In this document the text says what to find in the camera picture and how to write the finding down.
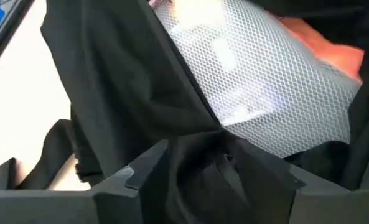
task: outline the white surface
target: white surface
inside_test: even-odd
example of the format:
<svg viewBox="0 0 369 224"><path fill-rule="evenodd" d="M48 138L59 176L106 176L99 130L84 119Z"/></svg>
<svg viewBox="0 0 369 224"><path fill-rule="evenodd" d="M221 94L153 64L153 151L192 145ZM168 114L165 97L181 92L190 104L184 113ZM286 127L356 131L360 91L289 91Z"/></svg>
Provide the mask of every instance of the white surface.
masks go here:
<svg viewBox="0 0 369 224"><path fill-rule="evenodd" d="M21 161L21 176L40 158L43 140L59 119L70 117L70 102L40 33L46 1L36 0L0 58L0 164ZM55 190L85 190L73 168Z"/></svg>

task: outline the orange object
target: orange object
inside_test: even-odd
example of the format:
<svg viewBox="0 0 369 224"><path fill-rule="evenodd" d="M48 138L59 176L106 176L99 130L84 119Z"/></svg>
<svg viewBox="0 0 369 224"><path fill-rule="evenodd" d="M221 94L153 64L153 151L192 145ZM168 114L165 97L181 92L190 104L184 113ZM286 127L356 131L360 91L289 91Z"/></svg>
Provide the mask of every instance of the orange object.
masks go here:
<svg viewBox="0 0 369 224"><path fill-rule="evenodd" d="M333 44L302 19L285 17L280 21L293 36L310 48L317 58L330 63L352 78L360 79L358 71L364 57L362 49Z"/></svg>

